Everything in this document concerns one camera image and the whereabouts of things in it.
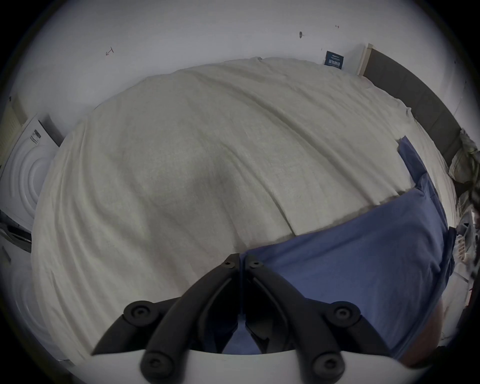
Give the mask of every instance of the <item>washing machine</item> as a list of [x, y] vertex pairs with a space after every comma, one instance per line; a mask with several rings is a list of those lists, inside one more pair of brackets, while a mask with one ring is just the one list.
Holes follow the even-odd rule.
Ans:
[[37, 119], [31, 119], [0, 169], [0, 211], [32, 231], [36, 203], [58, 146]]
[[[58, 146], [40, 122], [31, 119], [13, 146], [0, 176], [0, 210], [10, 224], [32, 230], [36, 203]], [[65, 355], [48, 332], [32, 280], [31, 254], [14, 244], [2, 233], [0, 236], [0, 288], [7, 311], [19, 327], [33, 335], [58, 361]]]
[[30, 253], [0, 237], [1, 290], [7, 310], [17, 325], [32, 334], [58, 361], [66, 356], [53, 342], [43, 321], [34, 292]]

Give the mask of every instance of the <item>screw hole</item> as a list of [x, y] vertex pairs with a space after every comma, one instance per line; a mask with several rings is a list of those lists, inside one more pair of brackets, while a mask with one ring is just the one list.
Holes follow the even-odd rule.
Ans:
[[327, 369], [335, 369], [336, 368], [336, 361], [334, 359], [328, 359], [325, 362], [325, 368]]
[[150, 366], [153, 368], [158, 368], [160, 365], [162, 365], [162, 362], [159, 359], [151, 359], [150, 360]]
[[339, 320], [346, 320], [346, 319], [350, 318], [351, 315], [352, 314], [351, 314], [351, 312], [348, 308], [338, 308], [335, 311], [335, 316]]
[[132, 316], [134, 318], [147, 317], [150, 314], [150, 310], [147, 307], [136, 307], [132, 310]]

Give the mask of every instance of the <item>white duvet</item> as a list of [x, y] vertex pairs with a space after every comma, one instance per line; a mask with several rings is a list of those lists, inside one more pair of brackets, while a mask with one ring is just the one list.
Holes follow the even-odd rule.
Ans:
[[446, 164], [365, 78], [293, 59], [149, 77], [65, 139], [36, 210], [32, 264], [77, 364], [135, 300], [181, 295], [229, 254], [345, 222], [413, 186], [407, 136], [456, 225]]

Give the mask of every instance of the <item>blue label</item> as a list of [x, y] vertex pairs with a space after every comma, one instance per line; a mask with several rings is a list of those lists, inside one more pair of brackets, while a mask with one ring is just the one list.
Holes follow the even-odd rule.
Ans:
[[327, 51], [327, 55], [325, 56], [325, 65], [342, 69], [342, 64], [343, 64], [343, 56]]

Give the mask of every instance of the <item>upholstered headboard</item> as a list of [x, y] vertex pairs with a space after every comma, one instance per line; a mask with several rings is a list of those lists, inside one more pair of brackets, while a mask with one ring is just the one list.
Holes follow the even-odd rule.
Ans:
[[460, 126], [443, 102], [412, 72], [371, 45], [364, 52], [359, 74], [411, 108], [450, 166], [462, 143]]

